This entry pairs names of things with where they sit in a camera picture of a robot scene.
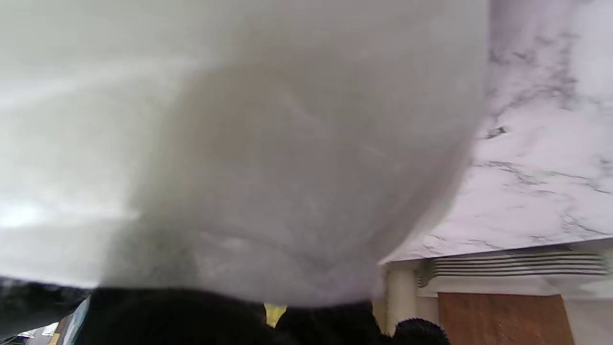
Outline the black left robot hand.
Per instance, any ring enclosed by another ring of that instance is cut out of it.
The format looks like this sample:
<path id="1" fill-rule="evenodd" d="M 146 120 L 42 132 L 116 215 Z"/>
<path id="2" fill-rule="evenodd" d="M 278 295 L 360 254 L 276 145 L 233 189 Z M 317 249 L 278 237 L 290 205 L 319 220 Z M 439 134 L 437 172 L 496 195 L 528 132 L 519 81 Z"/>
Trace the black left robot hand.
<path id="1" fill-rule="evenodd" d="M 76 345 L 448 345 L 444 330 L 406 319 L 383 334 L 370 301 L 287 307 L 272 327 L 262 303 L 188 290 L 95 290 Z"/>

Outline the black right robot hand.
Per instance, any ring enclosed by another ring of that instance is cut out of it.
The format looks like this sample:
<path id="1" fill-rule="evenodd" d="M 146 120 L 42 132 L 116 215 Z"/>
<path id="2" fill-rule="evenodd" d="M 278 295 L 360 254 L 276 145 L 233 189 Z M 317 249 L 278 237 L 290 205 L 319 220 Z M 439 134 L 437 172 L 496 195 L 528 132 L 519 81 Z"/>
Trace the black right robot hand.
<path id="1" fill-rule="evenodd" d="M 0 278 L 1 340 L 60 321 L 90 294 L 90 289 Z"/>

